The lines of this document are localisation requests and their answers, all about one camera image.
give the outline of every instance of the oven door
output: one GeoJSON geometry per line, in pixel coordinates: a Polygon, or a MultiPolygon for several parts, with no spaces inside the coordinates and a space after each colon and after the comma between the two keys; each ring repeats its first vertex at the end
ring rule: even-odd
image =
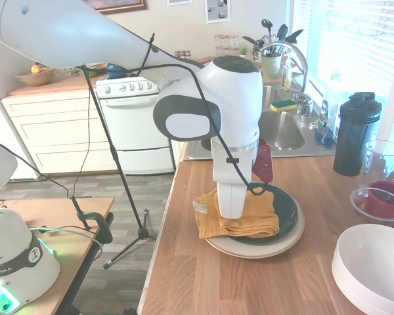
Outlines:
{"type": "Polygon", "coordinates": [[[168,147],[168,139],[153,121],[157,95],[100,100],[105,122],[116,150],[168,147]]]}

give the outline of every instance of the picture frame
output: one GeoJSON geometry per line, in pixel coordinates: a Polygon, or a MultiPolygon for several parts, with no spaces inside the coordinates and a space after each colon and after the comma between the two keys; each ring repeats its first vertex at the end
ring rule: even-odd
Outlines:
{"type": "Polygon", "coordinates": [[[192,3],[192,0],[166,0],[167,5],[187,5],[192,3]]]}
{"type": "Polygon", "coordinates": [[[204,0],[206,23],[230,22],[231,0],[204,0]]]}
{"type": "Polygon", "coordinates": [[[147,10],[146,0],[83,0],[90,7],[103,14],[147,10]]]}

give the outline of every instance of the glass jar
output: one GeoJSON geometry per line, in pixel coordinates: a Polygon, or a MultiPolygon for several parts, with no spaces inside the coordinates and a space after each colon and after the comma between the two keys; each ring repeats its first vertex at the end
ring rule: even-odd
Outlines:
{"type": "Polygon", "coordinates": [[[221,36],[221,56],[229,54],[229,35],[221,36]]]}
{"type": "Polygon", "coordinates": [[[215,49],[216,49],[216,56],[220,56],[221,47],[222,47],[222,34],[215,35],[215,49]]]}
{"type": "Polygon", "coordinates": [[[240,55],[239,36],[238,35],[229,36],[229,54],[231,54],[233,56],[240,55]]]}

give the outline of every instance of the dish soap bottle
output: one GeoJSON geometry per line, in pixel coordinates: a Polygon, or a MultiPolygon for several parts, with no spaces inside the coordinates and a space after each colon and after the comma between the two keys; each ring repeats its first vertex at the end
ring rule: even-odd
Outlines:
{"type": "Polygon", "coordinates": [[[290,89],[292,85],[292,61],[290,60],[290,54],[287,54],[286,57],[282,71],[282,90],[290,89]]]}
{"type": "Polygon", "coordinates": [[[330,81],[324,93],[318,127],[315,130],[315,139],[319,144],[331,146],[334,142],[334,131],[336,130],[336,118],[341,97],[341,74],[336,70],[331,75],[330,81]]]}

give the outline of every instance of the green light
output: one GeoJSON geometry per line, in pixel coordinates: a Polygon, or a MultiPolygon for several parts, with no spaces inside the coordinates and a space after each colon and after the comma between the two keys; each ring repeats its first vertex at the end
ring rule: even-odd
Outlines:
{"type": "Polygon", "coordinates": [[[0,312],[8,314],[17,309],[20,302],[13,296],[12,293],[7,291],[5,287],[0,285],[0,312]]]}
{"type": "Polygon", "coordinates": [[[48,247],[47,244],[46,244],[42,239],[38,238],[38,240],[41,242],[42,245],[45,246],[46,249],[48,249],[48,251],[50,252],[50,254],[51,254],[52,256],[54,256],[54,249],[48,247]]]}

